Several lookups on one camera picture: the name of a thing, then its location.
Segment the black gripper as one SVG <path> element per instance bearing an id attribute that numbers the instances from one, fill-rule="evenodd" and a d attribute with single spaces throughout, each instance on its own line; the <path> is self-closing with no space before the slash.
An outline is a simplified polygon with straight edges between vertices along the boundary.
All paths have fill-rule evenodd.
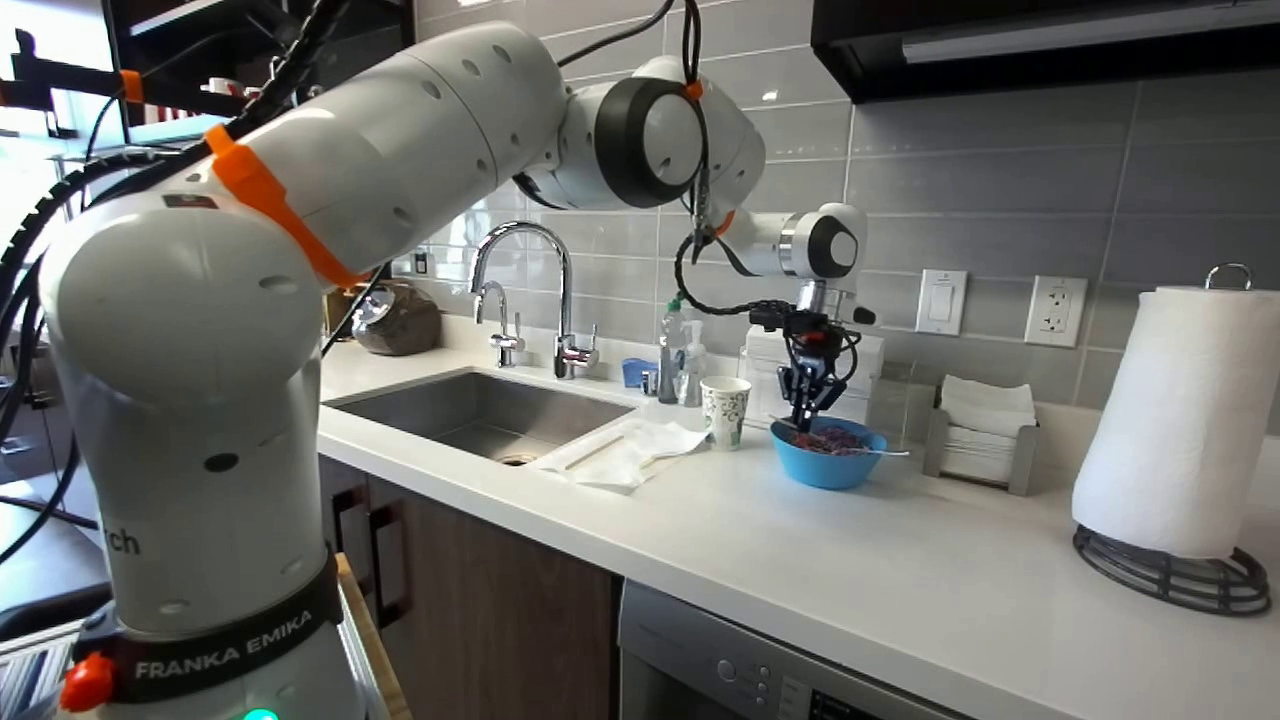
<path id="1" fill-rule="evenodd" d="M 861 366 L 854 344 L 861 335 L 824 314 L 792 314 L 782 319 L 787 366 L 780 369 L 780 395 L 792 424 L 812 424 L 844 395 Z"/>

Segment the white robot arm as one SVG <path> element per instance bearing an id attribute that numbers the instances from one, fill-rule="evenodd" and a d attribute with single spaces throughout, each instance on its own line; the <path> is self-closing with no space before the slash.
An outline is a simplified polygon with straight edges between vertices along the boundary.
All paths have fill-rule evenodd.
<path id="1" fill-rule="evenodd" d="M 363 720 L 318 522 L 323 298 L 504 180 L 558 209 L 660 209 L 759 276 L 834 282 L 865 218 L 755 213 L 763 140 L 655 57 L 570 89 L 508 19 L 418 39 L 56 233 L 41 302 L 112 604 L 60 720 Z"/>

